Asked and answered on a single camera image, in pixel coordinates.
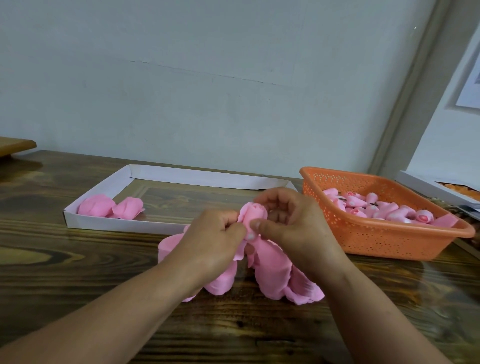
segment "forearm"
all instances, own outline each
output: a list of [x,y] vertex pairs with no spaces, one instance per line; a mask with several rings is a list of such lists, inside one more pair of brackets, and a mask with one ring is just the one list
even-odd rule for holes
[[165,260],[78,311],[0,349],[0,363],[127,363],[191,288]]
[[450,363],[348,259],[336,277],[317,277],[357,363]]

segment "white box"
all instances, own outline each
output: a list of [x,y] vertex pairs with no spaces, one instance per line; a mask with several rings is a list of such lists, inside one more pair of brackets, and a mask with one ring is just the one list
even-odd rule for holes
[[274,187],[287,187],[295,191],[297,190],[292,182],[277,178],[129,164],[100,182],[64,209],[63,215],[67,227],[73,229],[125,231],[162,235],[182,233],[185,224],[96,218],[77,214],[78,206],[80,206],[80,203],[85,199],[96,194],[104,194],[110,198],[114,198],[135,179],[242,190],[266,190]]
[[473,190],[480,191],[480,189],[472,185],[471,183],[466,183],[459,180],[454,180],[451,178],[444,178],[444,177],[433,177],[433,176],[420,176],[411,172],[407,171],[400,171],[396,176],[395,180],[402,185],[411,188],[412,190],[430,197],[430,198],[439,198],[448,204],[454,206],[460,205],[469,205],[469,204],[478,204],[477,200],[465,196],[463,194],[459,194],[447,187],[442,186],[439,184],[441,183],[451,183],[451,184],[459,184],[463,186],[467,186]]

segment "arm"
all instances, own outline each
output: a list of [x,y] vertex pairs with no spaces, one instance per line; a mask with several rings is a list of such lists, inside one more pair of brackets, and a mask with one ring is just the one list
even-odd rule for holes
[[194,221],[161,264],[0,349],[0,363],[127,363],[182,300],[225,271],[246,234],[235,211]]
[[293,264],[324,291],[355,362],[450,363],[350,262],[314,199],[276,188],[255,201],[269,215],[268,220],[252,221],[252,229],[280,245]]

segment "orange plastic basket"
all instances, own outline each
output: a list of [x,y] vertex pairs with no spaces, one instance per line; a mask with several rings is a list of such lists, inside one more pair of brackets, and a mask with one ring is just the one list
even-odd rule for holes
[[452,229],[359,218],[336,207],[322,192],[337,188],[362,195],[375,192],[380,201],[396,202],[415,210],[426,209],[439,218],[449,212],[408,188],[386,178],[368,174],[303,167],[303,193],[314,197],[333,234],[346,253],[408,260],[432,260],[454,238],[471,238],[474,228],[459,219]]

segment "tabletop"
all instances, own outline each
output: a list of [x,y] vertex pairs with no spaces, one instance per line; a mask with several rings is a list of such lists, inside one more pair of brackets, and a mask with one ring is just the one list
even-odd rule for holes
[[[157,263],[161,236],[67,229],[63,219],[66,206],[131,163],[138,162],[47,151],[0,158],[0,345]],[[478,363],[480,260],[455,244],[431,262],[350,259],[454,363]],[[265,298],[244,259],[231,291],[203,290],[182,303],[132,360],[157,362],[337,364],[351,357],[325,301]]]

